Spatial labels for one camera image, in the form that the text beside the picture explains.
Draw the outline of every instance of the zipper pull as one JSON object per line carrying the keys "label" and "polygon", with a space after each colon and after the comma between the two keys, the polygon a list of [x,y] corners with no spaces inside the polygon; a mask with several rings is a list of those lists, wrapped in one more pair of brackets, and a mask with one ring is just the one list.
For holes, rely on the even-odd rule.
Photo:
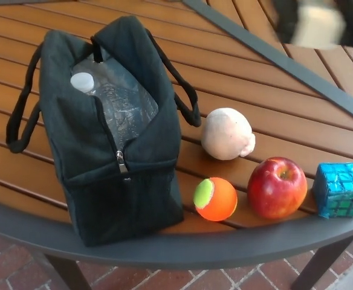
{"label": "zipper pull", "polygon": [[120,170],[120,173],[128,172],[128,169],[126,167],[126,163],[124,161],[124,154],[121,150],[116,151],[116,159],[117,159],[118,168]]}

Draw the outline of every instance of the bag handle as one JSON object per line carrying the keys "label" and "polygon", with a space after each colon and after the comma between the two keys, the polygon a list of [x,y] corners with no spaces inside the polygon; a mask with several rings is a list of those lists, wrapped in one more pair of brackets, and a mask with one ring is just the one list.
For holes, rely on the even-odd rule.
{"label": "bag handle", "polygon": [[43,43],[41,43],[37,47],[36,51],[31,57],[29,66],[27,68],[26,76],[25,76],[25,85],[21,93],[19,94],[18,101],[7,122],[6,144],[12,153],[21,153],[23,150],[26,149],[26,147],[30,142],[30,138],[34,131],[34,128],[36,127],[39,119],[40,107],[39,107],[39,102],[37,102],[30,114],[30,118],[26,123],[22,136],[20,137],[20,139],[18,139],[22,116],[25,111],[27,98],[33,87],[33,75],[36,70],[37,63],[40,59],[42,45]]}
{"label": "bag handle", "polygon": [[190,85],[187,81],[185,81],[182,76],[179,74],[177,69],[172,65],[171,61],[167,58],[166,54],[163,50],[159,47],[159,44],[155,41],[154,37],[152,36],[151,32],[146,29],[147,35],[149,36],[152,44],[154,45],[155,49],[158,51],[160,59],[162,60],[164,66],[169,70],[172,76],[176,79],[176,81],[181,85],[181,87],[186,92],[187,96],[190,99],[190,103],[192,106],[192,110],[190,110],[185,103],[179,98],[178,94],[175,93],[175,103],[176,106],[182,113],[182,116],[185,120],[192,126],[200,127],[201,125],[201,114],[199,113],[198,107],[198,95],[196,94],[195,89],[192,85]]}

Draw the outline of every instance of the bag zipper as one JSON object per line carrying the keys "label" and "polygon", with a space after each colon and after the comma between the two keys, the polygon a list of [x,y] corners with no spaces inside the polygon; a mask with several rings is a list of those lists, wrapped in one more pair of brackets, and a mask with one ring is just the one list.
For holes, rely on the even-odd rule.
{"label": "bag zipper", "polygon": [[[94,98],[95,98],[95,102],[96,102],[97,114],[99,115],[99,119],[102,122],[102,126],[104,127],[104,129],[106,131],[106,135],[108,137],[109,143],[111,144],[112,149],[115,152],[115,157],[116,157],[116,160],[117,160],[118,169],[119,169],[121,174],[128,173],[128,168],[127,168],[127,165],[125,163],[124,153],[123,153],[125,146],[123,147],[122,150],[117,149],[115,139],[114,139],[114,137],[112,135],[112,132],[109,130],[108,124],[106,123],[106,120],[105,120],[105,116],[104,116],[104,113],[103,113],[102,101],[97,96],[94,96]],[[124,180],[125,181],[130,181],[131,178],[127,177],[127,178],[124,178]]]}

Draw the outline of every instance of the white object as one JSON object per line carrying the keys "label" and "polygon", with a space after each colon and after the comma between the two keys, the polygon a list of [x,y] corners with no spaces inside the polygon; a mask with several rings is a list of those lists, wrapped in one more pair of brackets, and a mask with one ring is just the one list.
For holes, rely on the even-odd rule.
{"label": "white object", "polygon": [[328,50],[340,42],[346,26],[342,14],[333,5],[318,2],[306,0],[299,6],[293,45]]}
{"label": "white object", "polygon": [[77,74],[74,74],[70,78],[70,83],[74,88],[78,89],[79,91],[82,91],[85,94],[89,93],[94,88],[93,76],[91,74],[88,74],[87,72],[79,72]]}
{"label": "white object", "polygon": [[219,108],[207,116],[201,144],[212,157],[232,160],[251,153],[256,137],[244,115],[232,108]]}

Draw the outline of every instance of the white mushroom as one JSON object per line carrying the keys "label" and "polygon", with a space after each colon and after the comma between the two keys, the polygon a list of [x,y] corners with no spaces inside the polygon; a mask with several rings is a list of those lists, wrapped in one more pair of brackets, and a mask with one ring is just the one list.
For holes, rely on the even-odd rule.
{"label": "white mushroom", "polygon": [[232,108],[219,108],[207,116],[201,144],[212,157],[232,160],[250,154],[256,137],[244,115]]}

